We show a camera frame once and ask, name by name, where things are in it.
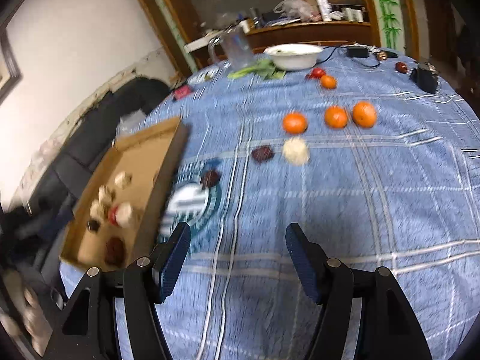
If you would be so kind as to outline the white cut chunk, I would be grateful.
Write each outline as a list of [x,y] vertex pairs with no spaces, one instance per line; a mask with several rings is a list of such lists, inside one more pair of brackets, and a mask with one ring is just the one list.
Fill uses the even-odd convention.
[[114,185],[118,189],[126,189],[132,182],[132,174],[130,172],[119,172],[115,175]]
[[115,199],[115,193],[112,189],[104,184],[98,189],[97,199],[102,205],[110,206]]
[[134,209],[129,202],[120,203],[115,209],[114,217],[119,227],[132,227],[134,223]]
[[95,199],[91,203],[89,215],[91,219],[94,219],[102,224],[105,222],[107,217],[107,208],[99,200]]
[[298,136],[285,140],[282,155],[290,164],[296,166],[306,164],[310,158],[306,141]]

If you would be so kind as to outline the red cherry tomato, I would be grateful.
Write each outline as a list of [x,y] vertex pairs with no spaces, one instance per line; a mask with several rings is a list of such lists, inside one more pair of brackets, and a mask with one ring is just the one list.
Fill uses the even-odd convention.
[[109,209],[109,211],[107,213],[107,220],[108,220],[109,224],[111,224],[113,226],[116,226],[116,227],[118,227],[118,222],[116,220],[117,210],[118,210],[118,206],[114,205]]

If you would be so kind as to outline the dark brown date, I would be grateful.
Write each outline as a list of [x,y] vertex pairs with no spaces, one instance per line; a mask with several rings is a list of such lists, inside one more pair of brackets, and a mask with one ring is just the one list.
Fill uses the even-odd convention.
[[96,219],[90,219],[86,223],[86,229],[93,233],[96,233],[100,229],[101,223],[98,222]]

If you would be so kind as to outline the dark red date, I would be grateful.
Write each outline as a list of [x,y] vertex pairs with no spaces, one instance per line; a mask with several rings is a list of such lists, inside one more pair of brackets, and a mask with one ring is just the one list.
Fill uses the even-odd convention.
[[215,169],[210,169],[202,174],[200,183],[203,189],[210,189],[216,186],[219,183],[220,179],[221,174]]
[[397,62],[395,64],[394,68],[397,72],[400,72],[402,74],[407,74],[408,73],[408,66],[404,62]]
[[274,152],[269,145],[261,145],[252,150],[250,156],[256,163],[261,164],[272,159]]

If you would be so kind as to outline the orange tangerine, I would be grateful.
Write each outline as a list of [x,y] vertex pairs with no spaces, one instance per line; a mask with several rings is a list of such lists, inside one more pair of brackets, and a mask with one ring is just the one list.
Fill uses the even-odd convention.
[[352,108],[352,119],[357,126],[372,128],[377,122],[377,111],[370,102],[358,102]]
[[282,127],[289,134],[302,134],[308,128],[308,120],[303,114],[292,112],[285,115],[282,121]]
[[325,110],[324,121],[330,128],[342,129],[348,124],[348,114],[340,106],[330,106]]

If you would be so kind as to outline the shallow cardboard tray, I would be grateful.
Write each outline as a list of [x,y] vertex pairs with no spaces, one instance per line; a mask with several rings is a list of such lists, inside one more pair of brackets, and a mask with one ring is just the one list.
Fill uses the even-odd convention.
[[[62,263],[81,270],[99,267],[108,272],[120,268],[104,262],[105,244],[112,236],[124,241],[125,259],[121,267],[151,252],[187,136],[187,127],[181,117],[175,116],[115,140],[91,176],[76,204],[74,218],[66,227],[59,254]],[[114,185],[116,174],[122,171],[132,174],[132,182],[126,189]],[[115,193],[112,205],[106,206],[107,213],[112,206],[131,204],[134,209],[132,227],[111,225],[106,213],[106,220],[97,232],[86,229],[91,219],[91,203],[98,200],[101,185],[107,185]]]

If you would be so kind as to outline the blue plaid tablecloth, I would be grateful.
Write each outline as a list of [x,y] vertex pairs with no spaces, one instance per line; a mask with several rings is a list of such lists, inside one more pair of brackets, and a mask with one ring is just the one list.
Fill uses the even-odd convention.
[[[181,116],[190,134],[160,225],[185,220],[190,251],[157,313],[174,359],[302,359],[318,310],[288,254],[287,225],[347,265],[389,267],[434,359],[448,359],[479,313],[479,118],[446,82],[436,94],[395,70],[395,61],[356,63],[342,49],[321,55],[337,88],[304,72],[281,80],[203,71],[193,93],[166,98],[140,128]],[[372,128],[352,108],[370,102]],[[328,107],[348,114],[328,127]],[[285,115],[307,118],[289,134]],[[303,138],[309,161],[282,155]],[[251,152],[270,146],[272,159]],[[203,189],[215,169],[219,183]]]

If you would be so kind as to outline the black leather sofa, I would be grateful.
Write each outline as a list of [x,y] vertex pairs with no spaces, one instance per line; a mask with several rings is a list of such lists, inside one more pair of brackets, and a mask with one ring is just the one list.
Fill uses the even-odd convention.
[[43,309],[60,311],[67,299],[59,274],[59,245],[72,209],[96,167],[111,148],[120,118],[134,111],[148,115],[171,90],[161,80],[137,77],[108,91],[81,116],[42,174],[28,207],[1,213],[1,266],[22,272]]

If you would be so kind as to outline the far red tomato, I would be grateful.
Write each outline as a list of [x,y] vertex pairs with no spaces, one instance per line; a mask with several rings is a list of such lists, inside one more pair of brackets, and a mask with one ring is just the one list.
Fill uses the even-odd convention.
[[309,74],[306,75],[306,78],[309,80],[320,80],[325,75],[326,71],[324,69],[320,67],[315,67],[314,69],[312,69],[311,72],[309,72]]

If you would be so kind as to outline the green leafy vegetables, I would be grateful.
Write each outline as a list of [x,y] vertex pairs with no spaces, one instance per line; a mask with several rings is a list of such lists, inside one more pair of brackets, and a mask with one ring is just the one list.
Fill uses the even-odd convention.
[[230,72],[228,77],[230,79],[238,79],[248,74],[254,74],[261,77],[263,80],[280,80],[287,74],[284,70],[278,68],[271,59],[262,58],[256,61],[255,64]]

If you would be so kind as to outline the white bowl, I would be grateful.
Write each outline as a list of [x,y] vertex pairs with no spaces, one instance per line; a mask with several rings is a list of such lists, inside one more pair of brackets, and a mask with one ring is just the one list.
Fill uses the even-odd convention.
[[313,68],[317,64],[321,46],[291,43],[266,48],[263,53],[284,71],[293,72]]

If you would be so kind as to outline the black power adapter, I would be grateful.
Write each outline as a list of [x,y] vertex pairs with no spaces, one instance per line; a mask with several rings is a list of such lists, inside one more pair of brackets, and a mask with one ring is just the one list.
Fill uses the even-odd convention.
[[366,46],[349,45],[346,46],[346,55],[349,58],[366,59],[369,56],[369,49]]

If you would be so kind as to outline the small black box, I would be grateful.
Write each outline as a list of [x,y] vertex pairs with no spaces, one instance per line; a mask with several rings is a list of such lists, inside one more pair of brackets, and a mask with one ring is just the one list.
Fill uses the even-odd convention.
[[418,63],[410,74],[410,80],[428,94],[436,94],[439,85],[439,73],[430,62]]

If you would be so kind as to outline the wooden sideboard cabinet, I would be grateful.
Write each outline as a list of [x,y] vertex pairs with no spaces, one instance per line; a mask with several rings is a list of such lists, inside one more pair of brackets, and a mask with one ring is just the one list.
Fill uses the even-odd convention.
[[377,24],[348,21],[287,24],[269,28],[253,29],[246,34],[250,48],[255,54],[280,44],[304,43],[318,46],[338,46],[360,43],[368,46],[381,45]]

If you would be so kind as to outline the clear glass pitcher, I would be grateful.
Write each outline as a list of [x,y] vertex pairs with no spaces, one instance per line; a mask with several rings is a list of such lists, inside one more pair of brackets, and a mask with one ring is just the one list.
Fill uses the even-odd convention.
[[208,42],[208,53],[214,63],[220,62],[215,51],[217,46],[220,46],[224,51],[230,67],[234,71],[249,68],[256,62],[247,37],[239,25],[230,26],[220,31]]

